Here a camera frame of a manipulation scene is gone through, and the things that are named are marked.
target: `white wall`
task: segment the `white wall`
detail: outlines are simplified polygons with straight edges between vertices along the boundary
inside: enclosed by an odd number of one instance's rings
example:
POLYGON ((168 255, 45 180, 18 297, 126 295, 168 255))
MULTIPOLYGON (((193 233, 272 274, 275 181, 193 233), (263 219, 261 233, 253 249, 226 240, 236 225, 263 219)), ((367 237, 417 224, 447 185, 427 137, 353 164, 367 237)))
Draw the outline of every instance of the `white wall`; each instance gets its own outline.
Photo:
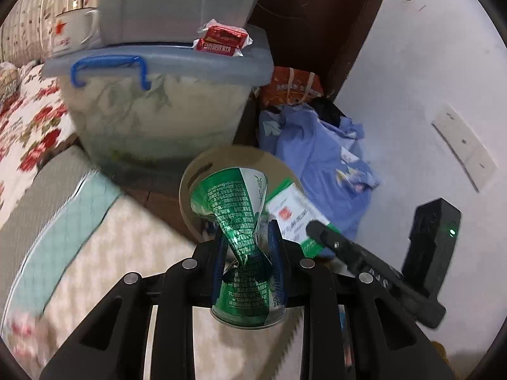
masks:
POLYGON ((417 205, 442 196, 462 211, 447 316, 426 333, 468 371, 507 315, 507 49, 477 0, 384 0, 336 104, 364 124, 383 179, 358 243, 400 268, 417 205), (431 126, 445 103, 499 167, 481 193, 431 126))

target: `silver screw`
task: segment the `silver screw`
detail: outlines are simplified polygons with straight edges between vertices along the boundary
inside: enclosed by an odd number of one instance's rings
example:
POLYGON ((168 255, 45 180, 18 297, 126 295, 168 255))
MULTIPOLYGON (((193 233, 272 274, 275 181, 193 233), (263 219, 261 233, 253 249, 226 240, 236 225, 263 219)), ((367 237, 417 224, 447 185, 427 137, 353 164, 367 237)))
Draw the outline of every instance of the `silver screw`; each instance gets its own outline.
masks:
POLYGON ((373 281, 373 276, 370 273, 361 273, 359 275, 359 281, 364 284, 369 284, 373 281))
POLYGON ((195 269, 197 267, 197 261, 193 258, 187 258, 183 260, 182 266, 187 270, 195 269))
POLYGON ((124 278, 123 282, 125 284, 134 284, 139 280, 139 276, 136 273, 128 273, 124 278))
POLYGON ((303 258, 300 260, 299 265, 304 269, 312 269, 315 266, 315 261, 311 258, 303 258))

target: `plastic storage box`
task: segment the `plastic storage box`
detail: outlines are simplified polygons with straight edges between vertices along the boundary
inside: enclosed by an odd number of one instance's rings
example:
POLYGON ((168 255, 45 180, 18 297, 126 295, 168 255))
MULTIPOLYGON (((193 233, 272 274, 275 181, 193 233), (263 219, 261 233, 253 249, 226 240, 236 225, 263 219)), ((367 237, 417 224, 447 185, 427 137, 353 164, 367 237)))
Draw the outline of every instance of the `plastic storage box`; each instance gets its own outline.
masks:
POLYGON ((119 184, 175 191, 187 164, 231 144, 253 86, 270 82, 266 34, 248 27, 244 57, 125 45, 49 59, 92 160, 119 184))
POLYGON ((106 45, 192 42, 213 18, 244 27, 257 0, 98 0, 106 45))

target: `wall socket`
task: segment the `wall socket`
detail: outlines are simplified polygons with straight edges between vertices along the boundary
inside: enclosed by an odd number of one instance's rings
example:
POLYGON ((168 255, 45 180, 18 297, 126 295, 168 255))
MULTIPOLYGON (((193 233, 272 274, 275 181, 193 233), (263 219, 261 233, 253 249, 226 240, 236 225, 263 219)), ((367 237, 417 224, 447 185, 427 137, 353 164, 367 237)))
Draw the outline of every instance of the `wall socket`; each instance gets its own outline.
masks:
POLYGON ((432 124, 465 168, 473 186, 480 191, 496 171, 486 148, 449 105, 442 108, 432 124))

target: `trash bin handle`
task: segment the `trash bin handle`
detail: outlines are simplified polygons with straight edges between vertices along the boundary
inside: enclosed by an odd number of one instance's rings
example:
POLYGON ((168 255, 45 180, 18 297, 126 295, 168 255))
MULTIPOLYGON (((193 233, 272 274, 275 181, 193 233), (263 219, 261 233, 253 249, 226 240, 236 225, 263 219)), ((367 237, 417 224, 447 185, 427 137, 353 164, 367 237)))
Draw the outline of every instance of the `trash bin handle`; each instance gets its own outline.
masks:
POLYGON ((74 87, 84 87, 86 83, 76 78, 80 70, 84 70, 85 68, 124 67, 134 64, 139 64, 141 87, 143 90, 148 91, 151 88, 151 83, 146 80, 146 62, 143 57, 138 55, 95 55, 85 57, 75 62, 70 68, 70 81, 74 87))

